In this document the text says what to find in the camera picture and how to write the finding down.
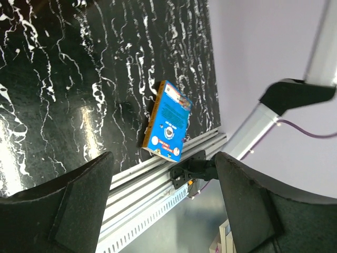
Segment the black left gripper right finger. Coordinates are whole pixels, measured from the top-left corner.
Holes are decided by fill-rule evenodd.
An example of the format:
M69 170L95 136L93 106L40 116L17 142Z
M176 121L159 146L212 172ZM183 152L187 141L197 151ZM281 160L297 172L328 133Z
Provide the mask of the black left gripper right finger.
M237 252L336 252L336 199L215 156Z

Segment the blue book with round badges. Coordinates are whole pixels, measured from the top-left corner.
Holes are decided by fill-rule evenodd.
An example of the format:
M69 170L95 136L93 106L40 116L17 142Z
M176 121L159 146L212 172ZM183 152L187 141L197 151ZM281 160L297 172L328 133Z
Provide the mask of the blue book with round badges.
M192 102L168 80L158 88L142 149L167 161L179 162Z

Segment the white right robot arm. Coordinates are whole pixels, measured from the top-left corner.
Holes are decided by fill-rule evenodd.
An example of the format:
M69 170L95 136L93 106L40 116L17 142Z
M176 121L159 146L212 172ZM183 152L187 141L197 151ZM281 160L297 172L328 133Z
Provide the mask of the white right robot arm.
M311 138L334 138L336 133L313 134L293 122L282 119L282 116L291 109L327 102L333 99L335 94L335 84L308 84L296 79L282 79L273 83L221 151L234 159L243 160L276 125L282 123Z

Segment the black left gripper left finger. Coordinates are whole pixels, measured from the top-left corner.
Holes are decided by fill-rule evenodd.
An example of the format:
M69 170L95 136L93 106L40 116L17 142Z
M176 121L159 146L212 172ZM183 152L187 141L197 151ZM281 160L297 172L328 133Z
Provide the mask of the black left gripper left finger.
M105 152L83 166L1 198L1 252L95 252L113 176Z

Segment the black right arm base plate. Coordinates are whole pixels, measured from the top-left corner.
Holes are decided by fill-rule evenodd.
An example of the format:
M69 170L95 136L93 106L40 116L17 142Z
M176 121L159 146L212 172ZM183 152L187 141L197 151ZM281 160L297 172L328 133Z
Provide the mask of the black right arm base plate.
M192 179L201 178L200 174L205 172L204 167L206 164L206 152L201 150L187 160L173 166L170 169L170 179L174 189L179 189Z

